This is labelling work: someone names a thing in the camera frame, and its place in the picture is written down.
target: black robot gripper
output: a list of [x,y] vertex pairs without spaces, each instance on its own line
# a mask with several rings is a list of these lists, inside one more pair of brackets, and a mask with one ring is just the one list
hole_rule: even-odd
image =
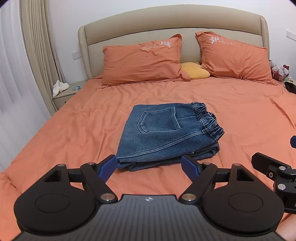
[[22,233],[15,240],[283,240],[275,233],[283,213],[296,213],[296,171],[261,153],[252,165],[274,191],[241,164],[223,169],[184,155],[192,184],[179,199],[124,194],[118,201],[105,184],[116,165],[114,155],[77,169],[56,165],[16,200]]

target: elastic waistband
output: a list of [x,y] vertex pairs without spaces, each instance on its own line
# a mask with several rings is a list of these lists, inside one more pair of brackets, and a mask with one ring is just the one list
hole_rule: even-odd
[[217,118],[213,113],[207,111],[204,103],[193,102],[197,118],[203,123],[203,134],[208,133],[215,141],[218,141],[224,134],[224,130],[217,123]]

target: beige curtain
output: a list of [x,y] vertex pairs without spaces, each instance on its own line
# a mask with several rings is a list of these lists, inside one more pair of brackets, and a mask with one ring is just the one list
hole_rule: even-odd
[[21,15],[31,69],[43,100],[53,115],[57,111],[52,100],[53,85],[57,80],[65,81],[53,46],[47,0],[21,0]]

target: back pocket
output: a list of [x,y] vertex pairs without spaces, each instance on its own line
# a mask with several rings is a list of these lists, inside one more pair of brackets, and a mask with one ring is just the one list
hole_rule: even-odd
[[155,110],[144,111],[141,115],[138,128],[141,133],[152,131],[176,131],[181,129],[175,116],[175,107]]

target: white wall switch plate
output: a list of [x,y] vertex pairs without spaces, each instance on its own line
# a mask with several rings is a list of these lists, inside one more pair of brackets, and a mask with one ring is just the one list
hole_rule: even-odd
[[72,53],[73,60],[76,60],[81,57],[80,50]]
[[296,41],[296,34],[289,32],[288,30],[286,30],[286,37],[289,39],[292,39],[294,41]]

